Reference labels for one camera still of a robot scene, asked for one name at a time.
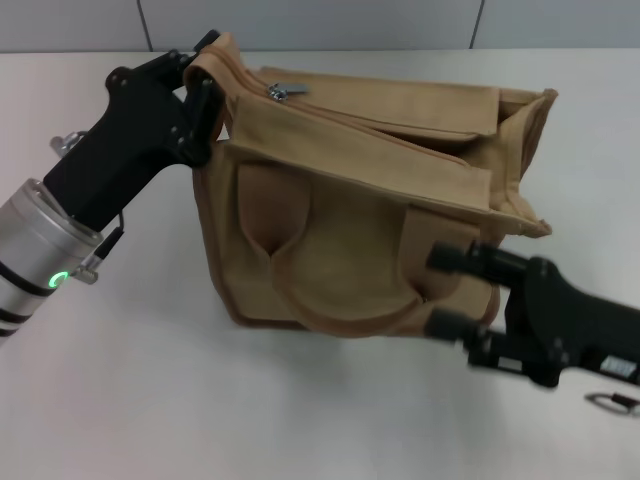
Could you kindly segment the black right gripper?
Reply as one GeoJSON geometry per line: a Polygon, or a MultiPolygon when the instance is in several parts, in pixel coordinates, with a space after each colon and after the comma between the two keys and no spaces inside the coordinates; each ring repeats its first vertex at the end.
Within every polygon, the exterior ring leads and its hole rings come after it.
{"type": "Polygon", "coordinates": [[[499,371],[555,388],[567,368],[579,368],[640,387],[640,310],[585,293],[542,257],[524,257],[473,243],[468,249],[438,242],[427,266],[483,279],[511,290],[505,331],[466,314],[435,309],[427,338],[462,343],[471,368],[499,371]],[[501,356],[514,337],[532,336],[543,358],[532,363],[501,356]]]}

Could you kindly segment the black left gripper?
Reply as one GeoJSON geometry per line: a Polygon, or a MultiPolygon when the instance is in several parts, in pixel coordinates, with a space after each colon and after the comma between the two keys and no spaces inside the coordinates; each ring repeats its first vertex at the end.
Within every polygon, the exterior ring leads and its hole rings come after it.
{"type": "Polygon", "coordinates": [[[135,68],[118,68],[106,81],[104,115],[44,178],[64,212],[99,232],[163,169],[204,166],[219,135],[224,93],[197,74],[180,100],[184,72],[220,37],[207,32],[189,55],[170,50],[135,68]]]}

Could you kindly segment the silver metal zipper pull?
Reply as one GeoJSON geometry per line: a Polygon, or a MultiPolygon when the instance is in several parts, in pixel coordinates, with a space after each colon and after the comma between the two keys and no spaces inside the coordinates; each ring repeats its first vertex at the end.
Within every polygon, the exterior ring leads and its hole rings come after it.
{"type": "Polygon", "coordinates": [[[305,95],[309,92],[309,87],[302,83],[276,82],[267,87],[268,97],[276,102],[285,102],[290,97],[305,95]]]}

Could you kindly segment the khaki canvas food bag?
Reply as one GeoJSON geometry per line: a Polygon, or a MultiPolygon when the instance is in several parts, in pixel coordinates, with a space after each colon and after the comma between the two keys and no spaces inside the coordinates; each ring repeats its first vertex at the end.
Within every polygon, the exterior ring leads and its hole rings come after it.
{"type": "Polygon", "coordinates": [[[432,247],[551,233],[521,196],[556,92],[248,68],[222,34],[187,69],[224,93],[193,187],[212,282],[246,327],[419,336],[446,309],[491,323],[495,284],[432,247]],[[302,83],[276,102],[267,87],[302,83]]]}

